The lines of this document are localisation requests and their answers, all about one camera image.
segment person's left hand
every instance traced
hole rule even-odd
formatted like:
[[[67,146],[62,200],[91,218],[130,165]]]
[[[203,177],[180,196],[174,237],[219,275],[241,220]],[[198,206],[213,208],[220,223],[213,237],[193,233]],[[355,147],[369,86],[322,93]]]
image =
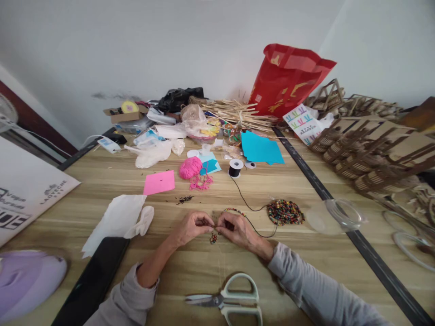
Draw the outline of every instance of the person's left hand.
[[[214,222],[206,212],[192,211],[171,232],[169,239],[174,241],[177,247],[180,247],[200,234],[213,231],[213,226]]]

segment bundle of wooden sticks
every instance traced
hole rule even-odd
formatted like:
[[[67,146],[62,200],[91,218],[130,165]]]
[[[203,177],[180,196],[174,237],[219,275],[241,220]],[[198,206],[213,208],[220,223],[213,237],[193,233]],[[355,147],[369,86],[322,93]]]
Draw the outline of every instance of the bundle of wooden sticks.
[[[201,104],[201,108],[204,111],[208,111],[215,115],[217,118],[236,125],[241,124],[241,127],[246,129],[255,129],[260,131],[269,132],[278,118],[272,115],[254,115],[258,113],[255,111],[254,104],[242,104],[237,101],[220,100],[213,103]]]

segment gray sleeve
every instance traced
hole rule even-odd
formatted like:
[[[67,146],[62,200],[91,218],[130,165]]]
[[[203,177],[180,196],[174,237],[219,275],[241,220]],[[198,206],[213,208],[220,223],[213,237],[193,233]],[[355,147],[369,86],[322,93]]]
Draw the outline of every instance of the gray sleeve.
[[[279,243],[268,268],[316,325],[391,325],[371,305]]]
[[[146,314],[152,308],[159,280],[152,288],[143,288],[137,282],[134,265],[121,283],[115,285],[109,298],[88,319],[85,326],[143,326]]]

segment smartphone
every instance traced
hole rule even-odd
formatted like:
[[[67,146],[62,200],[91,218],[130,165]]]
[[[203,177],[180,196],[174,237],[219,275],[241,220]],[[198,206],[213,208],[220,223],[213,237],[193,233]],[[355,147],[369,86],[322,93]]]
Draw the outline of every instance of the smartphone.
[[[51,326],[82,326],[97,311],[126,253],[130,239],[104,238]]]

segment pink yarn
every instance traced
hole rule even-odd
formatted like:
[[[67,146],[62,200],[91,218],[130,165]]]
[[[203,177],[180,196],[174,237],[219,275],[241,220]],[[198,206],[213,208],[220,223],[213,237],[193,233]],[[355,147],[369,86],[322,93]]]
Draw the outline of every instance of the pink yarn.
[[[190,180],[190,190],[207,190],[209,185],[213,183],[213,178],[207,173],[208,162],[205,168],[205,176],[201,180],[201,175],[199,172],[203,168],[203,163],[196,156],[186,159],[180,166],[180,177],[184,180]]]
[[[180,177],[189,180],[196,176],[203,168],[203,163],[196,156],[188,158],[180,166]]]

